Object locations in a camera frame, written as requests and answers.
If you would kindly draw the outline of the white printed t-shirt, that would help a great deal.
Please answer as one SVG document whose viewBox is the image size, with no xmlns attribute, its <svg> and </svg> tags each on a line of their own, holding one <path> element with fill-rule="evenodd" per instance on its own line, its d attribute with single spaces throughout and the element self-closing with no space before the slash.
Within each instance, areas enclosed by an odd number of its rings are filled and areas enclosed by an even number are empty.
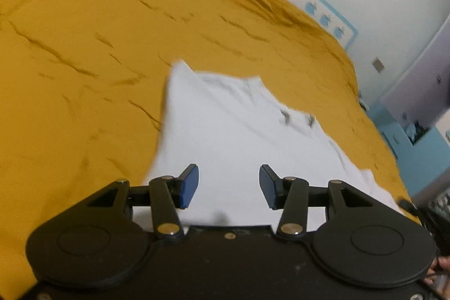
<svg viewBox="0 0 450 300">
<path fill-rule="evenodd" d="M 199 184 L 184 225 L 276 226 L 259 169 L 299 177 L 312 186 L 345 181 L 386 206 L 393 197 L 371 171 L 357 168 L 309 113 L 279 102 L 258 77 L 192 71 L 176 62 L 165 85 L 162 130 L 148 179 L 178 176 L 196 164 Z"/>
</svg>

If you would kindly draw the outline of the white blue storage box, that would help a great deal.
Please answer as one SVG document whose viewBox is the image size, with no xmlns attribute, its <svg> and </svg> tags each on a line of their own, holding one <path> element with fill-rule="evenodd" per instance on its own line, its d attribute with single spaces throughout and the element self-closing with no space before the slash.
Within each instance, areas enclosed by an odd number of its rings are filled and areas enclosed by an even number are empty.
<svg viewBox="0 0 450 300">
<path fill-rule="evenodd" d="M 449 169 L 449 140 L 438 121 L 449 112 L 449 20 L 368 115 L 414 197 Z"/>
</svg>

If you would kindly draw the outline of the mustard yellow bed cover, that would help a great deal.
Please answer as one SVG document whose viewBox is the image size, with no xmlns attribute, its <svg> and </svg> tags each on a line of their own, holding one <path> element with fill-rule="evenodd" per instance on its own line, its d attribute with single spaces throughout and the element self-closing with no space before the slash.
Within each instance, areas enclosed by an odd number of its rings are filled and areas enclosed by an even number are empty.
<svg viewBox="0 0 450 300">
<path fill-rule="evenodd" d="M 286 0 L 1 0 L 3 299 L 35 283 L 25 243 L 39 224 L 111 181 L 144 178 L 179 58 L 258 75 L 392 196 L 406 194 L 351 59 Z"/>
</svg>

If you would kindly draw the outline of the grey wall switch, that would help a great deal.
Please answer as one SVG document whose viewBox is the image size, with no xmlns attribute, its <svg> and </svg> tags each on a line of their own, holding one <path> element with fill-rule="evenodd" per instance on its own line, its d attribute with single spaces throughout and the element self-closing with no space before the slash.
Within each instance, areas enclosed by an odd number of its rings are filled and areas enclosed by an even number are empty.
<svg viewBox="0 0 450 300">
<path fill-rule="evenodd" d="M 375 58 L 373 60 L 372 66 L 377 71 L 377 73 L 382 73 L 382 71 L 384 70 L 384 64 L 382 63 L 382 61 L 380 61 L 379 58 Z"/>
</svg>

